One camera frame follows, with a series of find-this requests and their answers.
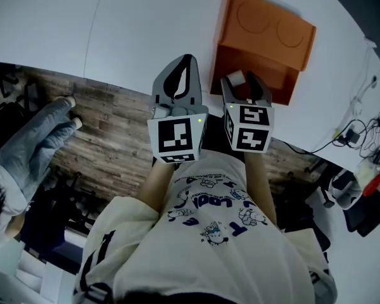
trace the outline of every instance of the cardboard box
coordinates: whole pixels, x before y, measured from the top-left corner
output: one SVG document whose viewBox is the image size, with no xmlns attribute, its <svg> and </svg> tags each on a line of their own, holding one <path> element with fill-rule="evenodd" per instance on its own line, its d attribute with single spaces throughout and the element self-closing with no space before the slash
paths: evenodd
<svg viewBox="0 0 380 304">
<path fill-rule="evenodd" d="M 264 0 L 222 0 L 210 74 L 212 94 L 222 94 L 220 79 L 242 70 L 257 74 L 273 102 L 288 105 L 300 71 L 310 57 L 316 28 L 294 13 Z M 237 98 L 250 96 L 247 85 Z"/>
</svg>

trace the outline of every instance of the wood-grain floor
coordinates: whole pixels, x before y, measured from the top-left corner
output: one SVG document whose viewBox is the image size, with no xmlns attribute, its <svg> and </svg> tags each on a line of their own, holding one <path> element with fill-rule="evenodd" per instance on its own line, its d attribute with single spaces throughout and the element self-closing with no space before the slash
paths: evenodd
<svg viewBox="0 0 380 304">
<path fill-rule="evenodd" d="M 73 95 L 77 105 L 72 111 L 83 121 L 83 127 L 56 152 L 51 166 L 70 175 L 81 172 L 78 186 L 95 191 L 100 198 L 135 197 L 153 158 L 146 125 L 150 96 L 36 68 L 25 67 L 23 72 L 36 80 L 48 101 Z M 301 182 L 318 177 L 304 173 L 317 157 L 298 155 L 276 139 L 264 158 L 275 193 L 281 192 L 290 172 Z"/>
</svg>

